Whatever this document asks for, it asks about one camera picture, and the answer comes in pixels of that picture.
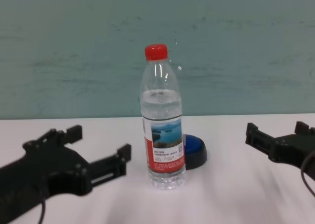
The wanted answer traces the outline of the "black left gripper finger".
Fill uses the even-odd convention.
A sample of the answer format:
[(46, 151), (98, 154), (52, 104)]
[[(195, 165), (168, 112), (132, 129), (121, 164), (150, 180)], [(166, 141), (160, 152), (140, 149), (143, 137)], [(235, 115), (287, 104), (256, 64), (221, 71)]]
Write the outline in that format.
[(83, 138), (82, 126), (75, 125), (66, 131), (50, 129), (43, 136), (39, 137), (36, 142), (38, 144), (53, 144), (54, 146), (64, 146), (73, 144)]
[(126, 175), (126, 164), (131, 161), (131, 145), (120, 147), (116, 154), (90, 163), (92, 186), (98, 186)]

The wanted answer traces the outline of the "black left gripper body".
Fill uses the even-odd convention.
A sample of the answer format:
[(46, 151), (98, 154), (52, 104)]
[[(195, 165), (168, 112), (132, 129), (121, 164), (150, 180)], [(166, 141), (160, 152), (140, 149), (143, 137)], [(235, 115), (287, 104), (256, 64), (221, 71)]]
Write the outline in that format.
[(35, 145), (0, 169), (0, 222), (7, 224), (58, 194), (93, 189), (89, 163), (65, 146)]

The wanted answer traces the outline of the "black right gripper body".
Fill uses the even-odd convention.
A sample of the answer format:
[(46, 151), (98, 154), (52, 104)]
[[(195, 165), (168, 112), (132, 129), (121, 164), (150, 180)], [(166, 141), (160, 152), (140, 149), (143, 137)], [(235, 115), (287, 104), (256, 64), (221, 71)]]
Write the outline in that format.
[(271, 146), (269, 160), (292, 165), (302, 171), (303, 162), (314, 151), (314, 135), (291, 134), (276, 139)]

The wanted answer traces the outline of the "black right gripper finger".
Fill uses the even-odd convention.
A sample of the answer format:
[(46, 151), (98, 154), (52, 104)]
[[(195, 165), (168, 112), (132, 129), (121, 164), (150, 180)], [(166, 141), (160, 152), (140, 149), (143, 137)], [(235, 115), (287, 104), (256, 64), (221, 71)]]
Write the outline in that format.
[(297, 121), (294, 133), (296, 135), (314, 135), (315, 134), (315, 128), (310, 127), (308, 124), (306, 124), (302, 121)]
[(271, 157), (274, 138), (261, 132), (253, 123), (247, 124), (245, 143)]

